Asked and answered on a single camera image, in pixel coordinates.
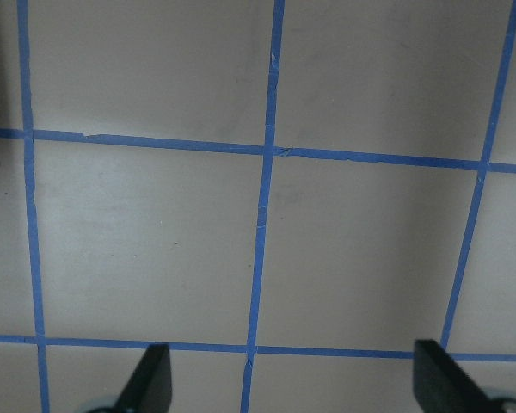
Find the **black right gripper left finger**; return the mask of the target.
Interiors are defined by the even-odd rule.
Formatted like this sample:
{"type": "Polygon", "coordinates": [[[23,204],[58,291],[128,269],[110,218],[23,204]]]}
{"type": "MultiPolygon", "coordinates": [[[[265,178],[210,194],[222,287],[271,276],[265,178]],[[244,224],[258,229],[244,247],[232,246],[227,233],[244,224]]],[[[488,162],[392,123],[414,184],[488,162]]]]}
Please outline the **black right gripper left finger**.
{"type": "Polygon", "coordinates": [[[169,346],[152,344],[117,398],[114,412],[168,412],[172,398],[169,346]]]}

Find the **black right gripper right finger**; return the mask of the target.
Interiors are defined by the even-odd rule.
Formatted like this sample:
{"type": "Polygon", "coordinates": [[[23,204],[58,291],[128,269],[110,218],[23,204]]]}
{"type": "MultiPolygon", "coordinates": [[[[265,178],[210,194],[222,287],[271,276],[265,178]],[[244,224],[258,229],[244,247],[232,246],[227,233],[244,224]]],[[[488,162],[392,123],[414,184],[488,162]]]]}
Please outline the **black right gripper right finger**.
{"type": "Polygon", "coordinates": [[[513,412],[511,398],[490,398],[434,340],[414,344],[414,396],[427,413],[513,412]]]}

